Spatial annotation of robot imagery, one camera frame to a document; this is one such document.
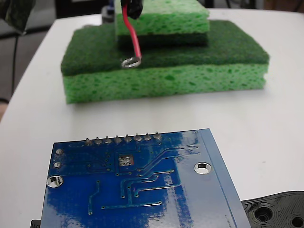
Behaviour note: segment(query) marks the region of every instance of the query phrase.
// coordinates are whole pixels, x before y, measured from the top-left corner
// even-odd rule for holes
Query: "black object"
[[[231,4],[229,0],[226,0],[227,7],[231,9]]]
[[[7,99],[5,99],[5,98],[1,98],[0,97],[0,103],[6,103],[6,104],[8,104],[9,101]]]
[[[304,2],[304,0],[299,0],[297,6],[296,6],[295,9],[294,9],[294,12],[299,11],[299,9],[300,9],[300,7],[302,6],[303,2]]]
[[[19,35],[15,37],[15,46],[13,54],[13,70],[12,70],[12,80],[11,80],[11,95],[13,96],[15,91],[15,72],[16,72],[16,57],[17,57],[17,46],[18,46]]]
[[[252,228],[304,228],[304,191],[242,201]]]
[[[132,19],[138,19],[143,10],[142,0],[120,0],[122,7],[128,4],[128,16]]]
[[[32,220],[30,228],[40,228],[41,220]]]
[[[109,0],[55,0],[57,18],[99,14]]]

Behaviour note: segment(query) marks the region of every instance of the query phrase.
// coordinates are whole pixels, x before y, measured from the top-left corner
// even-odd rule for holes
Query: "black plastic part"
[[[138,19],[143,10],[143,0],[120,0],[122,7],[128,4],[128,16],[132,19]]]
[[[32,220],[30,228],[40,228],[41,220]]]
[[[304,191],[242,201],[252,228],[304,228]]]

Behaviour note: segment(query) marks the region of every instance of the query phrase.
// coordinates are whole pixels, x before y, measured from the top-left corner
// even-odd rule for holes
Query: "metal ring connector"
[[[131,57],[122,62],[122,68],[135,68],[142,63],[142,59],[138,57]]]

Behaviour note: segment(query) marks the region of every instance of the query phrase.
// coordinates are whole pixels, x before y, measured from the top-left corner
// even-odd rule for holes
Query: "table surface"
[[[65,103],[60,62],[75,29],[100,15],[59,19],[0,123],[0,227],[40,219],[54,142],[210,128],[241,200],[304,190],[304,14],[213,9],[270,54],[264,90]]]

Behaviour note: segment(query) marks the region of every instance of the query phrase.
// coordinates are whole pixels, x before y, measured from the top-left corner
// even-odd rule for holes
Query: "green scrubbing pad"
[[[139,68],[174,67],[203,64],[267,64],[268,54],[249,35],[230,21],[210,21],[208,47],[163,47],[142,52]],[[99,27],[75,31],[61,70],[63,75],[94,73],[121,69],[120,60],[133,52],[119,51],[113,39],[114,27]]]
[[[126,53],[113,41],[113,25],[76,31],[61,65],[66,101],[263,88],[268,54],[231,22],[210,28],[208,47],[146,50],[141,68],[130,70],[120,69]]]
[[[208,16],[208,10],[197,0],[144,0],[142,15],[137,20],[129,20],[141,47],[201,45],[206,41],[203,33],[209,31]],[[129,45],[130,32],[124,24],[119,0],[115,1],[115,24],[118,44],[120,47],[125,47],[126,42]]]
[[[63,78],[67,103],[262,89],[267,64],[186,65]]]

